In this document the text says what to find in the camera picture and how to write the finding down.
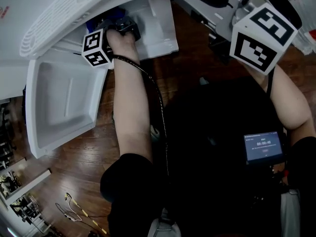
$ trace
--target person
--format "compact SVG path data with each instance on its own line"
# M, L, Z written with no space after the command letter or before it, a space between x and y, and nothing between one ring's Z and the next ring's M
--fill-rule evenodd
M139 64L132 33L108 30L107 39L114 54ZM287 136L280 140L288 145L289 184L300 191L301 231L312 226L312 113L279 66L270 95L267 77L245 65L252 77L201 86L165 109L169 183L153 157L142 74L121 60L115 59L114 66L120 158L100 184L101 194L112 203L111 236L146 237L164 207L182 236L280 236L280 192L246 169L243 135L283 134L284 128ZM256 193L262 195L260 202L253 201Z

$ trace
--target screen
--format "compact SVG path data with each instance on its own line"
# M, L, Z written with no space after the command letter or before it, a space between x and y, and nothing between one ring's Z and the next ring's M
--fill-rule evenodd
M244 135L247 160L258 160L282 155L277 132Z

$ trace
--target hardwood floor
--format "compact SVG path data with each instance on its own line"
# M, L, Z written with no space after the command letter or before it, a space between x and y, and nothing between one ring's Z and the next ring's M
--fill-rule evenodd
M233 79L248 75L236 61L223 65L208 48L208 29L195 22L176 4L172 5L174 22L179 44L179 52L144 61L142 66L150 71L157 80L165 104L174 97L199 84L199 78L205 76L209 81ZM316 55L303 56L294 47L290 47L280 65L303 91L316 118ZM55 203L68 208L64 200L65 192L92 216L106 216L111 205L99 192L99 181L105 171L119 158L115 127L112 124L114 99L114 72L106 79L100 102L97 126L82 136L36 160L30 153L25 126L23 124L20 99L14 119L18 151L16 160L27 156L32 161L29 172L40 172L50 168L52 174L31 190L42 207L45 219L67 237L86 237L90 227L65 218L57 210ZM84 222L92 225L87 219ZM95 220L108 230L107 218Z

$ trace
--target black sleeve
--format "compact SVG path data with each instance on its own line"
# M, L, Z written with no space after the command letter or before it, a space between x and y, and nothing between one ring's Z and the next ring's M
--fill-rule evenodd
M162 211L154 166L136 154L124 154L101 178L102 196L112 203L110 235L146 237Z
M316 138L306 137L295 143L288 157L288 182L299 189L301 196L301 236L315 228L312 216L315 213L315 148Z

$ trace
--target open door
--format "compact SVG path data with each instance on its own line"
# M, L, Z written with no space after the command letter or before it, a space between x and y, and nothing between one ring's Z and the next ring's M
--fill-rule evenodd
M30 61L26 123L36 158L95 127L106 74L79 55L52 49Z

